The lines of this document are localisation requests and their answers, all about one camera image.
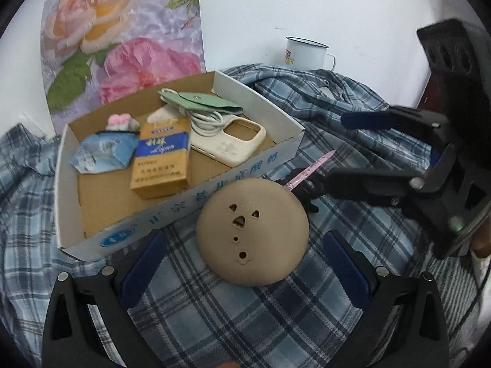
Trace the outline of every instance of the blue oval logo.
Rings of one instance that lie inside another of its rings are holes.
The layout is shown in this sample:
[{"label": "blue oval logo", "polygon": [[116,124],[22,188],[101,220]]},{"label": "blue oval logo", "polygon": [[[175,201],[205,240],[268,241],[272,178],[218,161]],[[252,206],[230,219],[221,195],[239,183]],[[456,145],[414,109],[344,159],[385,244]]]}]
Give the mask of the blue oval logo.
[{"label": "blue oval logo", "polygon": [[101,246],[102,247],[108,247],[108,246],[114,246],[117,245],[120,242],[123,242],[124,240],[127,240],[129,237],[131,237],[134,233],[134,228],[128,229],[128,230],[123,230],[119,232],[115,232],[111,236],[108,236],[107,238],[104,238],[101,241]]}]

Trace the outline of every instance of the yellow cigarette box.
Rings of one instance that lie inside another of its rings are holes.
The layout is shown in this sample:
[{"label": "yellow cigarette box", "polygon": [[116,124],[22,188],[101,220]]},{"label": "yellow cigarette box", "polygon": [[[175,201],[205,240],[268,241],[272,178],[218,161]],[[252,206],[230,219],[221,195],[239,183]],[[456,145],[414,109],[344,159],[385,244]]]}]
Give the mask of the yellow cigarette box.
[{"label": "yellow cigarette box", "polygon": [[139,197],[175,195],[189,187],[190,132],[187,118],[142,126],[130,186]]}]

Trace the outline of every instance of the mug rim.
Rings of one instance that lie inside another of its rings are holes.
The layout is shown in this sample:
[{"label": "mug rim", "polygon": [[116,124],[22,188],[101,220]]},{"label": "mug rim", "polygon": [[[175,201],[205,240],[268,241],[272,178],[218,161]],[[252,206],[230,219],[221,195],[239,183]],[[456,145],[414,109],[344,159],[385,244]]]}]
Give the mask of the mug rim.
[{"label": "mug rim", "polygon": [[319,43],[317,41],[309,40],[309,39],[302,39],[300,37],[287,37],[288,40],[291,41],[296,41],[297,43],[303,43],[307,45],[311,45],[313,47],[322,47],[322,48],[329,48],[327,45]]}]

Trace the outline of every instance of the blue plastic packet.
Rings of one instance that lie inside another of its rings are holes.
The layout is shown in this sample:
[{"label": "blue plastic packet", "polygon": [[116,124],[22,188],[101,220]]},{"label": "blue plastic packet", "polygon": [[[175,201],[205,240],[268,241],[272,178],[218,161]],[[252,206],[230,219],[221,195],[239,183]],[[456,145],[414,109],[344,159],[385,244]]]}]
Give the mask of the blue plastic packet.
[{"label": "blue plastic packet", "polygon": [[89,135],[81,143],[70,163],[82,174],[112,172],[127,167],[138,136],[131,133],[100,133]]}]

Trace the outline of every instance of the silver bolt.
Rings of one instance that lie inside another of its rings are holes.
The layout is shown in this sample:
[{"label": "silver bolt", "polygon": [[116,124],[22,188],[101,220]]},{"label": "silver bolt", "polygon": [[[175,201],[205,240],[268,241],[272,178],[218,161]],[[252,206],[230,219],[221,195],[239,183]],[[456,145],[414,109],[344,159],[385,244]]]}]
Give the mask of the silver bolt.
[{"label": "silver bolt", "polygon": [[421,177],[414,177],[409,182],[409,185],[412,189],[421,189],[425,186],[425,180],[423,180]]},{"label": "silver bolt", "polygon": [[63,282],[66,281],[67,279],[68,279],[67,272],[60,272],[60,274],[58,274],[58,281]]},{"label": "silver bolt", "polygon": [[114,267],[112,265],[107,265],[101,270],[101,274],[104,275],[105,277],[112,275],[113,272],[114,272]]},{"label": "silver bolt", "polygon": [[376,269],[375,272],[380,275],[381,277],[386,277],[387,275],[390,274],[389,270],[384,267],[383,265],[379,265]]},{"label": "silver bolt", "polygon": [[435,279],[434,276],[431,275],[431,273],[429,273],[429,272],[424,272],[423,278],[426,279],[428,282],[431,282]]},{"label": "silver bolt", "polygon": [[460,232],[465,226],[465,222],[460,216],[453,216],[448,220],[448,227],[452,232]]}]

